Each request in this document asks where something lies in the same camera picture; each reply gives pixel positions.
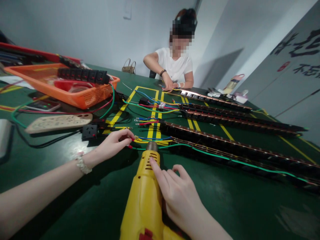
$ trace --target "smartphone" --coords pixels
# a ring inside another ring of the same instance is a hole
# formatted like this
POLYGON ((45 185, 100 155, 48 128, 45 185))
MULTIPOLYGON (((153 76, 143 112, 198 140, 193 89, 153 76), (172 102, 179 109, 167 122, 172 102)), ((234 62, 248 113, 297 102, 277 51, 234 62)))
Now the smartphone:
POLYGON ((53 112, 54 110, 61 107, 61 105, 60 103, 57 103, 57 102, 52 102, 48 100, 39 100, 33 103, 29 103, 28 105, 26 105, 26 107, 36 111, 53 112))

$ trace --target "red wire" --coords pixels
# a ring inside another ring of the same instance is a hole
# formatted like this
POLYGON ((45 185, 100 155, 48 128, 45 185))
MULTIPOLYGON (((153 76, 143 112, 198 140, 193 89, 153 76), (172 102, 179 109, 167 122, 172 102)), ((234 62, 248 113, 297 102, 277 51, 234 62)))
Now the red wire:
POLYGON ((12 83, 12 84, 8 84, 8 85, 6 85, 6 86, 4 86, 1 90, 0 90, 0 93, 2 93, 4 90, 6 90, 7 88, 9 88, 9 87, 11 87, 11 86, 14 86, 14 85, 16 85, 16 84, 18 84, 18 83, 21 83, 21 82, 23 82, 24 80, 20 80, 20 81, 18 81, 18 82, 15 82, 15 83, 12 83))
POLYGON ((139 125, 142 126, 142 125, 147 125, 147 124, 150 124, 150 123, 158 123, 159 121, 154 121, 154 122, 147 122, 147 123, 140 123, 139 125))
MULTIPOLYGON (((151 107, 151 108, 159 108, 159 106, 150 106, 150 105, 143 105, 143 104, 139 104, 139 106, 142 106, 142 107, 151 107)), ((171 107, 164 107, 164 109, 170 109, 170 110, 175 110, 177 108, 171 108, 171 107)))
POLYGON ((139 106, 142 106, 142 107, 152 107, 152 108, 158 107, 158 106, 150 106, 150 105, 143 105, 143 104, 139 104, 139 106))
MULTIPOLYGON (((33 110, 25 110, 25 109, 19 109, 18 111, 22 111, 22 112, 33 112, 33 113, 42 113, 42 114, 69 114, 69 115, 74 115, 74 114, 88 114, 88 113, 94 113, 96 111, 101 110, 102 108, 106 107, 107 105, 109 105, 112 102, 113 97, 110 99, 109 102, 107 102, 105 105, 103 105, 102 107, 93 110, 91 112, 80 112, 80 113, 66 113, 66 112, 42 112, 42 111, 33 111, 33 110)), ((5 107, 0 107, 0 109, 4 109, 4 110, 11 110, 13 111, 11 108, 5 108, 5 107)))

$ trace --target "black wristband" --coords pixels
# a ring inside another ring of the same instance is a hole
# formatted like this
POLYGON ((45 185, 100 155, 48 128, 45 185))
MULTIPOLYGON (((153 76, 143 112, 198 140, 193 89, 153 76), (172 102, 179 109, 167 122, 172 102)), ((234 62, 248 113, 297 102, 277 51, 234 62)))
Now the black wristband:
POLYGON ((164 73, 164 72, 166 72, 167 70, 165 70, 165 69, 163 69, 162 71, 161 71, 161 73, 160 73, 160 77, 162 77, 162 74, 164 73))

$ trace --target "beige power strip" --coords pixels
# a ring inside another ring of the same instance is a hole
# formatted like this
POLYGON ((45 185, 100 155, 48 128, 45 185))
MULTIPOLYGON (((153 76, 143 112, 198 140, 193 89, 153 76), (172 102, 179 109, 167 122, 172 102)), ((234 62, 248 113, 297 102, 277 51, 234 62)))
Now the beige power strip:
POLYGON ((91 113, 41 117, 31 123, 25 131, 33 134, 61 129, 80 128, 89 124, 91 121, 91 113))

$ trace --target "person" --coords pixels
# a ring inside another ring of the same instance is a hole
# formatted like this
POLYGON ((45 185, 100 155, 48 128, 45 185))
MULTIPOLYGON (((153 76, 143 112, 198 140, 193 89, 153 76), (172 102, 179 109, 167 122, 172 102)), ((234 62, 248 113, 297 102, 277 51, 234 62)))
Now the person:
POLYGON ((144 57, 143 62, 147 68, 157 73, 156 79, 162 79, 164 82, 163 91, 171 92, 173 88, 192 88, 192 60, 185 56, 185 52, 194 37, 196 26, 195 10, 182 9, 173 21, 170 47, 160 48, 144 57))
MULTIPOLYGON (((135 138, 129 129, 112 132, 96 149, 0 194, 0 239, 9 239, 50 202, 99 163, 115 156, 135 138)), ((192 179, 181 165, 161 170, 150 164, 168 216, 192 239, 231 239, 205 209, 192 179)))

